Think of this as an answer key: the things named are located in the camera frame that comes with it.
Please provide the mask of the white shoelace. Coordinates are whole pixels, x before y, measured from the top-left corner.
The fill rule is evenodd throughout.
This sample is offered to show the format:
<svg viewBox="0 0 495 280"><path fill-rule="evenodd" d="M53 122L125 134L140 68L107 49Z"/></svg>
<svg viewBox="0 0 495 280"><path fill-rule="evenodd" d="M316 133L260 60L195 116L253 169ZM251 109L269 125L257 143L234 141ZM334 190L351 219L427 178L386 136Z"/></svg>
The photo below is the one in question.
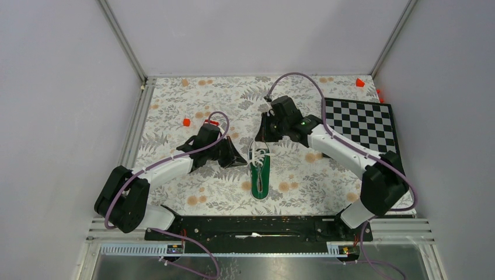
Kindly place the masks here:
<svg viewBox="0 0 495 280"><path fill-rule="evenodd" d="M248 149L248 162L254 166L262 166L268 157L275 156L271 152L269 146L265 142L258 142L253 140Z"/></svg>

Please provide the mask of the green white sneaker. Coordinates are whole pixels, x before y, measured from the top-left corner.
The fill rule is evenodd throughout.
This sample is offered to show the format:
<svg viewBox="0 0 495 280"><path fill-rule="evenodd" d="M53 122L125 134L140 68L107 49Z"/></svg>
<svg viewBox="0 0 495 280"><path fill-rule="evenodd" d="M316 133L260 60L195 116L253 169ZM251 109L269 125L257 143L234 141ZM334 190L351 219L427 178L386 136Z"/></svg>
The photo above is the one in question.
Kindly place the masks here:
<svg viewBox="0 0 495 280"><path fill-rule="evenodd" d="M254 167L249 163L251 194L257 200L263 200L268 196L270 166L271 157L268 157L262 166Z"/></svg>

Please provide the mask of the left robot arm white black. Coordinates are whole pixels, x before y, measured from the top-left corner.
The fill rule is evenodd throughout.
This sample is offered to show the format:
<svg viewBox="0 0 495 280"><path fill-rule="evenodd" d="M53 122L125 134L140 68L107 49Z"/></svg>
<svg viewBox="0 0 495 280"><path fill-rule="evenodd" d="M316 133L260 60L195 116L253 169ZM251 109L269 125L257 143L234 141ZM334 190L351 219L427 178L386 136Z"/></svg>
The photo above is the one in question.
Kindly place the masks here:
<svg viewBox="0 0 495 280"><path fill-rule="evenodd" d="M181 232L180 222L167 207L149 204L149 193L209 161L218 162L222 168L247 164L230 137L223 135L222 129L214 124L203 124L197 135L176 149L170 158L141 170L120 165L111 171L94 204L95 212L105 218L108 227L123 233L157 228L164 238L173 240Z"/></svg>

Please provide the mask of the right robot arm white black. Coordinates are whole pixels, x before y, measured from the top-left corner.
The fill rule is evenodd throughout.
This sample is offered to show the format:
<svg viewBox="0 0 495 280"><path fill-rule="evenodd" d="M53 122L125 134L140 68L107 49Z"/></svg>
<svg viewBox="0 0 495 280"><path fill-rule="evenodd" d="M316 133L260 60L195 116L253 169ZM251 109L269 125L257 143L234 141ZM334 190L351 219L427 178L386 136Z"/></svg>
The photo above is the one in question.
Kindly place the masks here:
<svg viewBox="0 0 495 280"><path fill-rule="evenodd" d="M365 221L392 210L410 190L396 153L379 153L345 138L320 117L302 115L288 96L275 99L271 109L261 114L255 140L268 143L283 137L329 156L361 179L359 199L337 215L334 231L342 240L355 236Z"/></svg>

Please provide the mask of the red white brick block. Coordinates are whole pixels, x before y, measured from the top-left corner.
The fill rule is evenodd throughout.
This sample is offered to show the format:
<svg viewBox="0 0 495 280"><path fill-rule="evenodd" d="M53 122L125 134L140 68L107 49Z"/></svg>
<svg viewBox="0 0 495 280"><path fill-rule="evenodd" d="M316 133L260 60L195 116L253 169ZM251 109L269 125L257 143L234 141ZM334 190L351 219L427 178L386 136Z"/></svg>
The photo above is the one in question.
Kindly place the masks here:
<svg viewBox="0 0 495 280"><path fill-rule="evenodd" d="M203 122L203 125L209 125L209 126L219 127L219 122L211 121L211 120L205 120Z"/></svg>

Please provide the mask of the small red cube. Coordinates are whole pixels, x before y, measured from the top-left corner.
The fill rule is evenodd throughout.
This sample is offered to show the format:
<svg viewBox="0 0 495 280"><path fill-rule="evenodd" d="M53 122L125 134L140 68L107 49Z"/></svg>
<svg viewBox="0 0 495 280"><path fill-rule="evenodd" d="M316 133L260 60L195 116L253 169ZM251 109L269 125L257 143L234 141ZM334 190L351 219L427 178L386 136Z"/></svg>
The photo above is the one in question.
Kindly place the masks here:
<svg viewBox="0 0 495 280"><path fill-rule="evenodd" d="M183 126L189 127L191 125L191 120L188 118L183 119Z"/></svg>

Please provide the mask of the floral patterned table mat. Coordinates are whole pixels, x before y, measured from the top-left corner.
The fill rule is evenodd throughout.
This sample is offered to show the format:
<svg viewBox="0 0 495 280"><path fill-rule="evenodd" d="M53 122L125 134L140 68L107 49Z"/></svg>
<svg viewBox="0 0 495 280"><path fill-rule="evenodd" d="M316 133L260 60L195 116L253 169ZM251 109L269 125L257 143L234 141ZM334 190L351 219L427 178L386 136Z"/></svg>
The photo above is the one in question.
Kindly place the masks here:
<svg viewBox="0 0 495 280"><path fill-rule="evenodd" d="M360 78L364 87L356 87ZM142 168L169 157L198 133L208 118L224 124L242 157L259 130L264 100L287 95L304 116L320 115L321 96L379 103L370 76L225 76L155 78L135 166ZM189 127L183 119L191 120ZM286 138L270 143L268 196L255 199L247 166L221 168L208 162L150 192L148 201L181 215L334 215L357 200L361 182L350 170L320 152Z"/></svg>

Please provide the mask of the red block far corner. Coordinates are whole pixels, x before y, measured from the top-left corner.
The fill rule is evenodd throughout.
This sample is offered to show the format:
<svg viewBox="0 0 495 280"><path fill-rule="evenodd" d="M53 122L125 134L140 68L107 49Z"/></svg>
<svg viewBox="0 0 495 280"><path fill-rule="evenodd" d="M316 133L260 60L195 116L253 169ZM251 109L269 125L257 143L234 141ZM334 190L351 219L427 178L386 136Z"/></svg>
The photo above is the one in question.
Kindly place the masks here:
<svg viewBox="0 0 495 280"><path fill-rule="evenodd" d="M355 85L356 85L356 87L363 88L365 86L365 82L363 80L361 80L360 78L357 78L355 80Z"/></svg>

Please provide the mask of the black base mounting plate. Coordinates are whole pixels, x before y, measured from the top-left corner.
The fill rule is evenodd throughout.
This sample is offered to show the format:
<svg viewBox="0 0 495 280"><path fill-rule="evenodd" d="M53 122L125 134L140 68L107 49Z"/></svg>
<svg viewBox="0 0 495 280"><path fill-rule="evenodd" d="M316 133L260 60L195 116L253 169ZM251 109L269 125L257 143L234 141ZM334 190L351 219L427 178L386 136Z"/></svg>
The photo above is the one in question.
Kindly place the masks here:
<svg viewBox="0 0 495 280"><path fill-rule="evenodd" d="M349 229L334 216L178 216L168 234L148 230L146 241L177 241L186 253L328 253L328 243L357 246L373 240L370 226Z"/></svg>

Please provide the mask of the black white checkerboard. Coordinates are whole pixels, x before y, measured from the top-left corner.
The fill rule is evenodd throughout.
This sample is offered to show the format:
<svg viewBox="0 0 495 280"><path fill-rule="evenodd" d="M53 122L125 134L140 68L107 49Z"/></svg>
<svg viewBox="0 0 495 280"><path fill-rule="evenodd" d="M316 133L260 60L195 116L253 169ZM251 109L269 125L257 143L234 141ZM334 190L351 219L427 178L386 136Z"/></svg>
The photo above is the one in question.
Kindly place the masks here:
<svg viewBox="0 0 495 280"><path fill-rule="evenodd" d="M342 136L379 153L400 155L392 106L325 98L327 124Z"/></svg>

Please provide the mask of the red block at wall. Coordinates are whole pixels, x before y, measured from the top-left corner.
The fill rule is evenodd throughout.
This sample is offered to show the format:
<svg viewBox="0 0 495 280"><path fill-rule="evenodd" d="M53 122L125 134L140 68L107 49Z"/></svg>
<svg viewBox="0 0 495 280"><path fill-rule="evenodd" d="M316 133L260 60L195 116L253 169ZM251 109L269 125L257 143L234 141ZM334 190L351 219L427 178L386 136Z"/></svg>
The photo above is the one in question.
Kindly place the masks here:
<svg viewBox="0 0 495 280"><path fill-rule="evenodd" d="M384 98L382 97L381 91L377 89L377 95L380 103L384 103Z"/></svg>

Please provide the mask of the right aluminium corner post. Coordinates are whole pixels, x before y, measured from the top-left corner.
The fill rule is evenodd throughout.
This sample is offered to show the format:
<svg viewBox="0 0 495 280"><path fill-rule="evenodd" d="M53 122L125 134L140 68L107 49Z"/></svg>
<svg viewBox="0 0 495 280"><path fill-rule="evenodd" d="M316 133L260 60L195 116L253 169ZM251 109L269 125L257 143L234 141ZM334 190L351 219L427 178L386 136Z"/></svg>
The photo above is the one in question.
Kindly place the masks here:
<svg viewBox="0 0 495 280"><path fill-rule="evenodd" d="M410 15L413 13L418 2L419 2L418 0L407 1L404 10L400 14L398 21L396 22L390 36L388 37L382 51L378 56L378 59L376 60L374 66L372 67L369 73L373 79L377 77L384 61L386 60L388 54L390 53L392 47L394 46L395 41L398 39L401 31L406 25L407 20L409 19Z"/></svg>

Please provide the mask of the aluminium corner post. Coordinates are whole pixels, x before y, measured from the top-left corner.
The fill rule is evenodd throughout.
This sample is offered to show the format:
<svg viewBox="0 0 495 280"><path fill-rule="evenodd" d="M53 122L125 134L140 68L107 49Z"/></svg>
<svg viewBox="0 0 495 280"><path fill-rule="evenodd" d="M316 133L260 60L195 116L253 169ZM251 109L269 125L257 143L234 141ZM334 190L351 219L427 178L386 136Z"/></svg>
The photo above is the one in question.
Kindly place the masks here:
<svg viewBox="0 0 495 280"><path fill-rule="evenodd" d="M404 10L400 14L398 21L396 22L390 36L388 37L382 51L378 56L378 59L376 60L374 66L372 67L369 73L373 79L377 77L384 61L386 60L388 54L390 53L392 47L394 46L395 41L398 39L401 31L406 25L407 20L409 19L410 15L413 13L418 2L419 2L418 0L407 1Z"/></svg>
<svg viewBox="0 0 495 280"><path fill-rule="evenodd" d="M143 70L138 58L132 49L131 44L126 38L126 35L121 28L116 15L114 14L109 2L107 0L96 0L97 4L100 6L102 10L103 16L105 17L107 23L109 24L110 29L115 35L117 42L119 43L124 55L128 59L133 71L138 76L142 85L145 85L147 82L147 75Z"/></svg>

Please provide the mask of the aluminium frame rail front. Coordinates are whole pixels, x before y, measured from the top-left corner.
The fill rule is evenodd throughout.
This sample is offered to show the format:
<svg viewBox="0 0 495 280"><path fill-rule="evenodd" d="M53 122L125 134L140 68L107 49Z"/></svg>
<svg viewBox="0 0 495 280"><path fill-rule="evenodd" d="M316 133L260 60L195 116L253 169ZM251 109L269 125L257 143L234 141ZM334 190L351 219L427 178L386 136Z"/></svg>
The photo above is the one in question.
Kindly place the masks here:
<svg viewBox="0 0 495 280"><path fill-rule="evenodd" d="M146 240L148 231L131 233L107 230L100 218L94 219L87 241L100 243L100 252L116 256L206 257L198 245L180 240ZM364 245L424 247L435 243L425 219L376 219L367 226ZM214 257L330 257L350 255L345 249L358 249L353 241L290 241L288 237L243 236L215 244L212 239L203 246Z"/></svg>

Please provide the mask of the left aluminium corner post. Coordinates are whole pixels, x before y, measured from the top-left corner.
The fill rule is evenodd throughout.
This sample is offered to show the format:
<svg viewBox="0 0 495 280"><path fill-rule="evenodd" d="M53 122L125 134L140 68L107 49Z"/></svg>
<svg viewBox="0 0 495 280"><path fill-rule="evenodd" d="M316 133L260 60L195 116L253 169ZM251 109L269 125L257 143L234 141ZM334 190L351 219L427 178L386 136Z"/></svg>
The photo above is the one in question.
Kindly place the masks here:
<svg viewBox="0 0 495 280"><path fill-rule="evenodd" d="M131 44L126 38L126 35L121 28L116 15L114 14L109 2L107 0L96 0L97 4L100 6L102 10L103 16L105 17L107 23L109 24L110 29L115 35L117 42L119 43L124 55L128 59L133 71L138 76L142 85L145 85L147 82L147 75L143 70L138 58L132 49Z"/></svg>

